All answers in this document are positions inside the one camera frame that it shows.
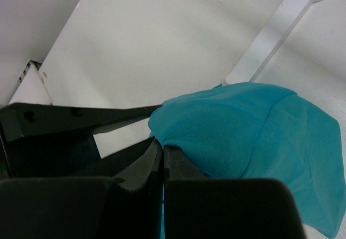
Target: teal cloth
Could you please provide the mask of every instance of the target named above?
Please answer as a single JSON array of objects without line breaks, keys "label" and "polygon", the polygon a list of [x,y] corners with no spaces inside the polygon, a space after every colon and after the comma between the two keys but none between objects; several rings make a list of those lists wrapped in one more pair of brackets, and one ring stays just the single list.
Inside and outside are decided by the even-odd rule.
[{"label": "teal cloth", "polygon": [[276,178],[302,222],[334,238],[346,209],[338,122],[294,91],[240,83],[170,99],[150,117],[162,146],[214,178]]}]

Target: black plastic part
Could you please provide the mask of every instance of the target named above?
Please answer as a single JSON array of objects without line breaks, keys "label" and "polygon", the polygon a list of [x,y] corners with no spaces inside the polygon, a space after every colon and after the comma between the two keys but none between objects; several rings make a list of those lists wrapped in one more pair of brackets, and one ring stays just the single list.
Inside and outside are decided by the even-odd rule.
[{"label": "black plastic part", "polygon": [[0,160],[5,160],[10,177],[72,175],[101,160],[93,134],[148,118],[159,107],[97,109],[12,104],[0,110]]},{"label": "black plastic part", "polygon": [[114,177],[119,172],[134,163],[134,161],[139,157],[141,157],[153,141],[153,137],[148,138],[144,141],[120,150],[115,154],[111,154],[103,158],[101,161],[96,162],[77,173],[74,173],[74,176]]},{"label": "black plastic part", "polygon": [[165,178],[173,179],[204,179],[206,178],[177,147],[164,148]]},{"label": "black plastic part", "polygon": [[34,136],[8,143],[0,125],[9,177],[61,177],[101,160],[92,135]]},{"label": "black plastic part", "polygon": [[154,138],[100,159],[93,134],[159,107],[1,109],[0,161],[10,177],[39,177],[0,182],[2,237],[157,239],[165,184],[167,239],[305,238],[281,182],[206,178],[179,148],[163,156]]},{"label": "black plastic part", "polygon": [[305,239],[294,200],[275,180],[167,180],[165,238]]},{"label": "black plastic part", "polygon": [[160,107],[103,109],[15,103],[0,110],[0,122],[7,142],[60,132],[99,134],[148,118]]}]

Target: towel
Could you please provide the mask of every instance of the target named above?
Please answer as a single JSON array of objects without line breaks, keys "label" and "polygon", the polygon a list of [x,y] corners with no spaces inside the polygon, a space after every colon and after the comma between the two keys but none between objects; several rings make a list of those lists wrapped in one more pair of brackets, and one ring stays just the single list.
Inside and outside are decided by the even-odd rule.
[{"label": "towel", "polygon": [[302,222],[337,235],[346,209],[340,127],[294,91],[216,87],[164,102],[148,125],[163,147],[179,147],[207,176],[284,182]]}]

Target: white panel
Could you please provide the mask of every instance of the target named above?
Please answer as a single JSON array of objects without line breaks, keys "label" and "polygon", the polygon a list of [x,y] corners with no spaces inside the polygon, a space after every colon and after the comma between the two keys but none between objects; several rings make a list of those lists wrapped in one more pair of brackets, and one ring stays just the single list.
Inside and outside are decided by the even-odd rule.
[{"label": "white panel", "polygon": [[16,102],[43,105],[50,105],[52,103],[47,89],[43,84],[43,78],[39,76],[34,65],[31,65],[9,104]]},{"label": "white panel", "polygon": [[30,60],[43,62],[79,0],[0,0],[0,104]]}]

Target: white surface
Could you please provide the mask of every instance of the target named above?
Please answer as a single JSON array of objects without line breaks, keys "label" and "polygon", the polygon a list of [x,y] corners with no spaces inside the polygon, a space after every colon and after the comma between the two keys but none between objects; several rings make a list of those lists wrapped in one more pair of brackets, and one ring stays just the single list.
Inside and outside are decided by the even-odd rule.
[{"label": "white surface", "polygon": [[52,100],[39,76],[36,67],[32,64],[24,80],[11,98],[9,104],[22,102],[50,105]]},{"label": "white surface", "polygon": [[[56,105],[128,108],[223,82],[282,0],[80,0],[40,74]],[[313,4],[255,81],[336,117],[345,141],[346,0]],[[102,156],[145,123],[96,136]],[[310,238],[324,238],[314,231]],[[338,238],[346,238],[340,232]]]},{"label": "white surface", "polygon": [[30,60],[43,62],[79,0],[0,0],[0,104]]},{"label": "white surface", "polygon": [[254,81],[313,2],[283,0],[249,49],[226,77],[225,84]]}]

